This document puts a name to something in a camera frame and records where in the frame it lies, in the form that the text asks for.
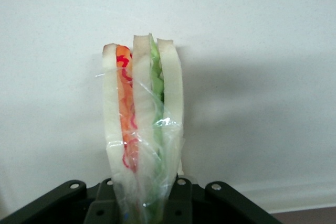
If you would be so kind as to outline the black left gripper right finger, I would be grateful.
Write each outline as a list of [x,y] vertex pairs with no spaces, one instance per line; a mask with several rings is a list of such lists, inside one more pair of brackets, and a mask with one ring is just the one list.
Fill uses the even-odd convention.
[[229,184],[202,188],[177,177],[165,204],[162,223],[280,223]]

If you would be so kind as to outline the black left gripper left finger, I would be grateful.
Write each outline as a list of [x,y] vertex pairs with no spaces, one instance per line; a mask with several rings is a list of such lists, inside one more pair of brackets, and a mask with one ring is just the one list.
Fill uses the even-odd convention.
[[1,220],[1,223],[121,223],[110,178],[88,188],[69,180]]

